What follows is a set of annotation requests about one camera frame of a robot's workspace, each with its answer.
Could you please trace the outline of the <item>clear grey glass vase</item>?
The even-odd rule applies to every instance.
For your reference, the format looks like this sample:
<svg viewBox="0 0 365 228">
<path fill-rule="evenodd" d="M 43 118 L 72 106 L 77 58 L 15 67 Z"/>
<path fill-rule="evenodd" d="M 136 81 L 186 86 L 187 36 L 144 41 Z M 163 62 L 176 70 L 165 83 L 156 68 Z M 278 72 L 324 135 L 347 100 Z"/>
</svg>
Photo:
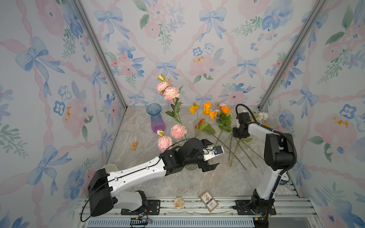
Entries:
<svg viewBox="0 0 365 228">
<path fill-rule="evenodd" d="M 189 171 L 193 171 L 193 170 L 198 169 L 198 164 L 188 164 L 185 166 L 185 168 Z"/>
</svg>

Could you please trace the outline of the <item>white flower stem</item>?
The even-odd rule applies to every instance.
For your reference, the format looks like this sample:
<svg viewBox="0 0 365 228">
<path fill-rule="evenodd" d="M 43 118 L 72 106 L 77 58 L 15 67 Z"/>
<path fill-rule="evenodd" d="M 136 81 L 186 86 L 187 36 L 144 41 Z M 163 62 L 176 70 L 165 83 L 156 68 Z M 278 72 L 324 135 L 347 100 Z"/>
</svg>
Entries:
<svg viewBox="0 0 365 228">
<path fill-rule="evenodd" d="M 266 120 L 269 117 L 268 113 L 256 112 L 256 111 L 254 111 L 253 113 L 254 113 L 254 117 L 255 117 L 257 123 L 263 124 L 268 127 L 268 124 L 266 123 Z"/>
</svg>

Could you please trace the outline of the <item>yellow poppy flower stem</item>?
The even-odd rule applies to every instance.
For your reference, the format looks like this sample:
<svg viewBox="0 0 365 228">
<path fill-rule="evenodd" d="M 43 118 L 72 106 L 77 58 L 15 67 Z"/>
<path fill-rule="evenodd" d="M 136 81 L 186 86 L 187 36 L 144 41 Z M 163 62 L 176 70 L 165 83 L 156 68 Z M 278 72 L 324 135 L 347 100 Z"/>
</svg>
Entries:
<svg viewBox="0 0 365 228">
<path fill-rule="evenodd" d="M 197 138 L 200 132 L 205 132 L 208 135 L 215 135 L 216 131 L 210 124 L 210 120 L 214 121 L 218 115 L 217 111 L 212 110 L 212 104 L 210 102 L 204 103 L 200 110 L 200 106 L 196 103 L 192 104 L 189 108 L 190 114 L 197 117 L 197 123 L 195 125 L 194 137 Z"/>
</svg>

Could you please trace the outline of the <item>pink rose stem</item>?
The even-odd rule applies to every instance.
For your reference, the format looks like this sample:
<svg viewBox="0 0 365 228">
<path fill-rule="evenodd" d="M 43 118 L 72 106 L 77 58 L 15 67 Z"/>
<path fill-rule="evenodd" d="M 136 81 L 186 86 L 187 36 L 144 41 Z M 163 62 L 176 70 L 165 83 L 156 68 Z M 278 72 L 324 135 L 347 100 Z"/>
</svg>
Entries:
<svg viewBox="0 0 365 228">
<path fill-rule="evenodd" d="M 180 108 L 182 103 L 180 102 L 180 89 L 172 86 L 171 82 L 166 79 L 162 74 L 158 75 L 158 80 L 160 81 L 156 89 L 159 95 L 162 95 L 165 101 L 172 102 L 170 104 L 172 111 L 167 111 L 166 114 L 172 117 L 178 124 L 173 126 L 171 129 L 171 135 L 174 139 L 181 139 L 185 137 L 187 130 L 182 123 L 180 118 Z"/>
</svg>

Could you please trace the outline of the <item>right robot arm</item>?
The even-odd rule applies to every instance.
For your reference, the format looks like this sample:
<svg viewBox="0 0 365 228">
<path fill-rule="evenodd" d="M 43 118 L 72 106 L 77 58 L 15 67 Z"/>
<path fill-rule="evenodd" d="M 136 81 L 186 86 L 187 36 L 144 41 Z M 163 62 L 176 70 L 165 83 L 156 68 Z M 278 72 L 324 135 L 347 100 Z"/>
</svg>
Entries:
<svg viewBox="0 0 365 228">
<path fill-rule="evenodd" d="M 264 142 L 263 158 L 266 170 L 260 185 L 253 192 L 250 204 L 254 213 L 264 213 L 272 208 L 274 194 L 283 174 L 296 162 L 294 150 L 290 144 L 291 137 L 256 123 L 250 119 L 247 112 L 239 113 L 236 119 L 237 126 L 233 128 L 235 138 L 245 139 L 254 136 Z"/>
</svg>

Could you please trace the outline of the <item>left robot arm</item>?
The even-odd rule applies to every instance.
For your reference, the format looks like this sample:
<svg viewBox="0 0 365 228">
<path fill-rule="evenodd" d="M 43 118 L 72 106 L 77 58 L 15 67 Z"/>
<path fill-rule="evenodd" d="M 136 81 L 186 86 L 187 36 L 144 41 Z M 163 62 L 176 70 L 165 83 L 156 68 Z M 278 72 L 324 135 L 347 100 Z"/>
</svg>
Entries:
<svg viewBox="0 0 365 228">
<path fill-rule="evenodd" d="M 154 159 L 129 169 L 109 173 L 104 168 L 96 171 L 87 187 L 86 203 L 90 207 L 90 215 L 101 216 L 114 207 L 132 215 L 142 214 L 148 208 L 145 193 L 128 192 L 127 189 L 181 172 L 187 165 L 196 164 L 202 172 L 213 171 L 217 164 L 209 164 L 209 160 L 224 154 L 222 146 L 214 146 L 207 139 L 191 138 L 183 143 L 182 146 L 174 143 Z"/>
</svg>

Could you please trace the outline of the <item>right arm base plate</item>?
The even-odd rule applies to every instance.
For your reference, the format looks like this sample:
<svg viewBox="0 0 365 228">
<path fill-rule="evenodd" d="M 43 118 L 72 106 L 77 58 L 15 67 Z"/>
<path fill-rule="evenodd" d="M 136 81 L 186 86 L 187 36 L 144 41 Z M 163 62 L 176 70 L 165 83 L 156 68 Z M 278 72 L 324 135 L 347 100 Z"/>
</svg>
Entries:
<svg viewBox="0 0 365 228">
<path fill-rule="evenodd" d="M 268 206 L 268 200 L 261 200 L 252 203 L 251 200 L 236 200 L 235 205 L 232 207 L 238 211 L 238 215 L 252 215 L 252 216 L 264 216 L 269 211 L 269 216 L 276 215 L 276 209 L 273 205 L 274 199 L 271 202 L 270 207 Z"/>
</svg>

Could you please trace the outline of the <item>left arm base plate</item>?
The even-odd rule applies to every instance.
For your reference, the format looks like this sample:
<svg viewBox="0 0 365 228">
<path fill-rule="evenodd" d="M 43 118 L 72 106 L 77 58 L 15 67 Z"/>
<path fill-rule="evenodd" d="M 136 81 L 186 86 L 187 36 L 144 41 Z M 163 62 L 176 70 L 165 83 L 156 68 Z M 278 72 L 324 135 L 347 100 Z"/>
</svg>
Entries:
<svg viewBox="0 0 365 228">
<path fill-rule="evenodd" d="M 147 202 L 143 202 L 142 206 L 135 211 L 122 209 L 121 215 L 130 215 L 130 216 L 142 216 L 144 214 L 147 215 L 159 215 L 161 209 L 161 201 L 160 200 L 147 200 Z"/>
</svg>

